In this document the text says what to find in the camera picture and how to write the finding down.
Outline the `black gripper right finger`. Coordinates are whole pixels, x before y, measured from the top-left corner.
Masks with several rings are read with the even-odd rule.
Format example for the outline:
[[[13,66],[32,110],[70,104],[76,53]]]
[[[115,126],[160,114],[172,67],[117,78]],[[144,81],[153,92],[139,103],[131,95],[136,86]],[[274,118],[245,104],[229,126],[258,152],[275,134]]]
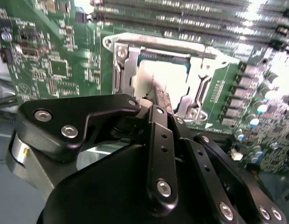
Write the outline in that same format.
[[[285,224],[287,219],[262,191],[255,178],[204,134],[192,136],[185,122],[171,116],[171,125],[187,162],[194,166],[210,224]]]

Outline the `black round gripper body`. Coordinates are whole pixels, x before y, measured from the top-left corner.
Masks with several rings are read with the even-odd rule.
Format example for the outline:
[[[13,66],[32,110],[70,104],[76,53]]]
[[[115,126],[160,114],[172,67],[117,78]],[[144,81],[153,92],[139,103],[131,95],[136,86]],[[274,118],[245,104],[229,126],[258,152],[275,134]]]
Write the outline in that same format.
[[[67,177],[40,224],[209,224],[194,166],[171,118],[150,119],[144,144],[123,149]]]

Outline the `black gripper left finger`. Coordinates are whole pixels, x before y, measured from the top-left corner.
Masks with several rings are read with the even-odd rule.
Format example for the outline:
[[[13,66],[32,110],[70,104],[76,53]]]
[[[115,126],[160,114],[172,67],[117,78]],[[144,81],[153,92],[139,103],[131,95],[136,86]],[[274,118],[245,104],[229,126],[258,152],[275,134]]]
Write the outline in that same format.
[[[123,149],[144,144],[150,119],[168,119],[165,109],[127,94],[35,100],[20,106],[16,137],[34,153],[25,161],[31,176],[51,183]]]

